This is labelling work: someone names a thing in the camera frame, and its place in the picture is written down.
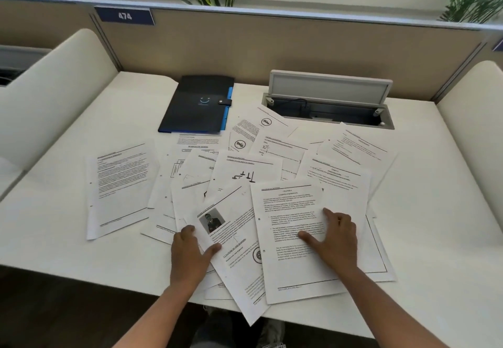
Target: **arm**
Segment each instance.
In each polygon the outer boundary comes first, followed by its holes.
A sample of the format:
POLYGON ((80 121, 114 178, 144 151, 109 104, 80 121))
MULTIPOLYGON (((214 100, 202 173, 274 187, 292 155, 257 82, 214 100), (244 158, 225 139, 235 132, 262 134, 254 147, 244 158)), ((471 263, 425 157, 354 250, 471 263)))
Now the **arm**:
POLYGON ((211 258, 222 247, 216 243, 201 255, 193 232, 194 227, 189 225, 174 235, 170 286, 114 348, 166 348, 180 313, 204 279, 211 258))
POLYGON ((355 301, 363 319, 382 348, 447 348, 404 311, 357 267, 356 225, 343 213, 324 209, 328 228, 323 242, 305 231, 299 238, 332 268, 355 301))

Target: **cubicle partition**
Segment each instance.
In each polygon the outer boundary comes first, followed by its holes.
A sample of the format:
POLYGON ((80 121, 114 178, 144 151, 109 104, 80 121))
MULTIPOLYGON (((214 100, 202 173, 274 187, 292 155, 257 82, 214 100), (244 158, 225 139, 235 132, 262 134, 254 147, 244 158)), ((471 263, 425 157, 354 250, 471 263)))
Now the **cubicle partition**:
POLYGON ((88 27, 125 71, 265 85, 273 69, 386 78, 390 96, 419 100, 491 59, 503 36, 502 26, 110 0, 0 0, 0 15, 0 44, 54 47, 88 27), (96 5, 150 8, 155 26, 102 22, 96 5))

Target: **expanding file folder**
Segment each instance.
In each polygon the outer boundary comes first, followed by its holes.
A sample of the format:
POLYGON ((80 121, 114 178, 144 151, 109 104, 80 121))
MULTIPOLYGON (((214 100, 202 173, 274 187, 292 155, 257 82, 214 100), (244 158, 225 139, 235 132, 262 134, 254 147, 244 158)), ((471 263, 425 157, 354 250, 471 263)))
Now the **expanding file folder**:
POLYGON ((234 78, 228 76, 183 76, 160 123, 159 132, 225 130, 233 87, 234 78))

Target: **photo of man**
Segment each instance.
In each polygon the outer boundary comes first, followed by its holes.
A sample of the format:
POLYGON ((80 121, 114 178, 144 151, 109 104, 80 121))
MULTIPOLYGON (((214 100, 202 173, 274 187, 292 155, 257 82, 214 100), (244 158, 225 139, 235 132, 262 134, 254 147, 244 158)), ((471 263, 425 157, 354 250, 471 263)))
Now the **photo of man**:
POLYGON ((199 221, 203 224, 208 234, 214 232, 225 223, 225 220, 215 208, 205 213, 203 217, 199 218, 199 221))

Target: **dark floor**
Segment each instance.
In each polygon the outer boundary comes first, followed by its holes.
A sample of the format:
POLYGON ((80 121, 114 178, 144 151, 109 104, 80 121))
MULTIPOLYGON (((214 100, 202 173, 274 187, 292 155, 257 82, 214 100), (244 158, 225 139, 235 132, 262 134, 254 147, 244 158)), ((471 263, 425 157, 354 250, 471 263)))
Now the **dark floor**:
MULTIPOLYGON (((0 348, 111 347, 154 296, 0 266, 0 348)), ((168 348, 189 347, 206 312, 189 303, 168 348)), ((287 323, 288 348, 377 348, 375 340, 287 323)))

